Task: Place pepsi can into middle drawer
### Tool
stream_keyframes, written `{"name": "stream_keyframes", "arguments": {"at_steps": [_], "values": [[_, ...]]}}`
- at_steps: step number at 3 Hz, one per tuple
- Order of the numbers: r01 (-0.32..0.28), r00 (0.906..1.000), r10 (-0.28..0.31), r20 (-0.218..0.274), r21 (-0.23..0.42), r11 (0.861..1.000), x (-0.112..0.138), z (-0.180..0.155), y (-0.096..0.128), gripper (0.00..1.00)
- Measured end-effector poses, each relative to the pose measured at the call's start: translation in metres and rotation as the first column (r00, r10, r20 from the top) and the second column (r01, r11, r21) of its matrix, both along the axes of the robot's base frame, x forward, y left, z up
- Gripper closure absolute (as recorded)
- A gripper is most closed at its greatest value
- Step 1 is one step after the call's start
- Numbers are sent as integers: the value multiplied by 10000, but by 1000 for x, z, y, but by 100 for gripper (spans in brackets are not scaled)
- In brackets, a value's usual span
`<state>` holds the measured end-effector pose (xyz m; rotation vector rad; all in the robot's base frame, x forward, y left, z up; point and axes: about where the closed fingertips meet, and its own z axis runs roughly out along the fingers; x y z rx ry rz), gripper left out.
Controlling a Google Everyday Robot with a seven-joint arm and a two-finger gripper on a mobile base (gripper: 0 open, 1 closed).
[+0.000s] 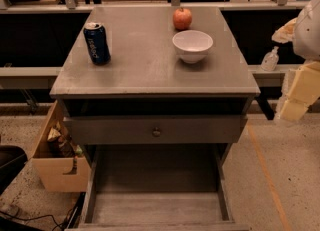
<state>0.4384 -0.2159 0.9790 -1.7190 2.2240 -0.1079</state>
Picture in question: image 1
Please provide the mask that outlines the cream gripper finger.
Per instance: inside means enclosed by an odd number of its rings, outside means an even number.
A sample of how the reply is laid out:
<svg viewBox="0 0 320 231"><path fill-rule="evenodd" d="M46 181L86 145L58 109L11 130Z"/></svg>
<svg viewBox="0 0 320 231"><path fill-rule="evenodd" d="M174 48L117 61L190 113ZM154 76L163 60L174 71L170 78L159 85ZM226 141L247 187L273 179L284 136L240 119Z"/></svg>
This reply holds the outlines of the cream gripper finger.
<svg viewBox="0 0 320 231"><path fill-rule="evenodd" d="M288 21L285 25L283 25L282 27L280 27L278 30L274 32L271 39L274 42L282 43L282 44L291 42L293 39L294 27L295 27L296 21L297 21L296 18Z"/></svg>
<svg viewBox="0 0 320 231"><path fill-rule="evenodd" d="M279 118L300 120L320 97L320 62L306 61L297 70L290 70L285 76L283 96Z"/></svg>

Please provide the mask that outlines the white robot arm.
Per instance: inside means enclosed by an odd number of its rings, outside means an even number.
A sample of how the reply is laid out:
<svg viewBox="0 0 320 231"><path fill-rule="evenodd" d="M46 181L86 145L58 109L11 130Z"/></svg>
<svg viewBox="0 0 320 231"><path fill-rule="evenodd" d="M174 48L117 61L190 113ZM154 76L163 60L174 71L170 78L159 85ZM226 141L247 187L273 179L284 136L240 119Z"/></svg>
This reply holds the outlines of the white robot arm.
<svg viewBox="0 0 320 231"><path fill-rule="evenodd" d="M277 110L280 119L298 121L320 97L320 0L308 2L296 18L274 32L272 40L291 42L294 53L305 60L286 76Z"/></svg>

